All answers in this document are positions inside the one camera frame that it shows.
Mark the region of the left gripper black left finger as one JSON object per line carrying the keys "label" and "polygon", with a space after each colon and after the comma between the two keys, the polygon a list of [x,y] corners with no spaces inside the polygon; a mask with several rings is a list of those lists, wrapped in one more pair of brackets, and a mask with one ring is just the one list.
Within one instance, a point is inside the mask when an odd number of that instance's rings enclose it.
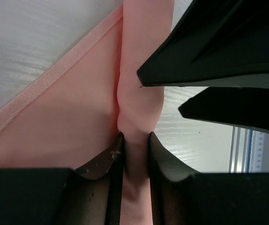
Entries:
{"label": "left gripper black left finger", "polygon": [[0,168],[0,225],[117,225],[123,168],[123,134],[75,170]]}

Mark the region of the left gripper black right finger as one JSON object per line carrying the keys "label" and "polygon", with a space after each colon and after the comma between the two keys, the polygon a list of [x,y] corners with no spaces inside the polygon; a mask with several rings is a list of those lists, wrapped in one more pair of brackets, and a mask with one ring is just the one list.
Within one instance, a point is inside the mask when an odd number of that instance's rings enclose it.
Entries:
{"label": "left gripper black right finger", "polygon": [[156,225],[269,225],[269,173],[201,173],[149,135]]}

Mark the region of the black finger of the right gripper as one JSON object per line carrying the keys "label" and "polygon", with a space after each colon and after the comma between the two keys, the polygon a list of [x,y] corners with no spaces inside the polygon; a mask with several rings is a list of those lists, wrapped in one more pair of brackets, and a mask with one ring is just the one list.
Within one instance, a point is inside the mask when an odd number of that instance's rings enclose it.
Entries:
{"label": "black finger of the right gripper", "polygon": [[194,0],[138,69],[144,86],[269,87],[269,0]]}
{"label": "black finger of the right gripper", "polygon": [[208,87],[179,107],[183,118],[269,134],[269,89]]}

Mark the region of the pink cloth napkin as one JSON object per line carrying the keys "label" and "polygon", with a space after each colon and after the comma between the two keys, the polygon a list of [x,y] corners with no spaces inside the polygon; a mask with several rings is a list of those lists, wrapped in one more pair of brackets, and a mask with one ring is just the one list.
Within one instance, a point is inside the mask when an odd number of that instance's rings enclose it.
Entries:
{"label": "pink cloth napkin", "polygon": [[171,32],[174,1],[126,0],[0,110],[0,167],[77,168],[125,138],[120,224],[153,224],[148,139],[163,87],[139,67]]}

